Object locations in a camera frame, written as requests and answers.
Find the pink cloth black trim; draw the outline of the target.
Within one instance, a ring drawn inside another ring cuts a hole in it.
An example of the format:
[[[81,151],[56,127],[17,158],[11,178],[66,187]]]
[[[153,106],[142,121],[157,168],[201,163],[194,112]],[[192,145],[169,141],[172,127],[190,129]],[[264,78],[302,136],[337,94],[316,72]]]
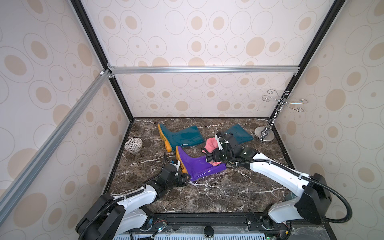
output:
[[[220,159],[219,145],[215,138],[209,138],[206,141],[206,145],[202,148],[202,153],[206,156],[206,162],[218,166],[222,163]]]

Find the purple rubber boot yellow sole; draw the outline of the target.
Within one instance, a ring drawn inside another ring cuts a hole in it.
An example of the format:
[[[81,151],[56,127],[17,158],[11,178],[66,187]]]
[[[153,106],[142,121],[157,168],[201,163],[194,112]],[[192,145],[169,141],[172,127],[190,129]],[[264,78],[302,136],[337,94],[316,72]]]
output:
[[[226,164],[221,163],[218,166],[206,162],[206,157],[190,157],[180,146],[175,148],[176,158],[181,163],[182,172],[189,175],[190,181],[195,182],[201,178],[218,174],[227,169]]]

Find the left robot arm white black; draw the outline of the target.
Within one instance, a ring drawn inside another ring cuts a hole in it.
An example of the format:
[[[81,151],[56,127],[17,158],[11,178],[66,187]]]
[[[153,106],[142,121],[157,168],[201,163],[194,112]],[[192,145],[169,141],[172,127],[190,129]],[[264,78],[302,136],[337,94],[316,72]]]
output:
[[[164,155],[160,172],[127,194],[101,195],[76,226],[79,240],[111,240],[118,234],[149,224],[152,204],[178,187],[185,187],[191,176],[180,159],[169,161]]]

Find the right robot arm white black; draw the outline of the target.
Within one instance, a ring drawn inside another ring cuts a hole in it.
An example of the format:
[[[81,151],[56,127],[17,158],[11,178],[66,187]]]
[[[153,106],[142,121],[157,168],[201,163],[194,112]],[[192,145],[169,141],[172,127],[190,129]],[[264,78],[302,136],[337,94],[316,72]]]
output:
[[[353,210],[348,201],[336,190],[327,185],[320,174],[308,175],[282,165],[253,148],[243,148],[232,134],[218,132],[215,140],[219,149],[215,157],[232,167],[246,168],[262,174],[291,191],[295,198],[279,204],[270,204],[259,218],[262,226],[270,231],[277,224],[293,220],[306,220],[311,224],[322,221],[343,224],[353,216]],[[326,213],[332,203],[332,197],[337,197],[346,208],[346,216],[340,219],[330,219]]]

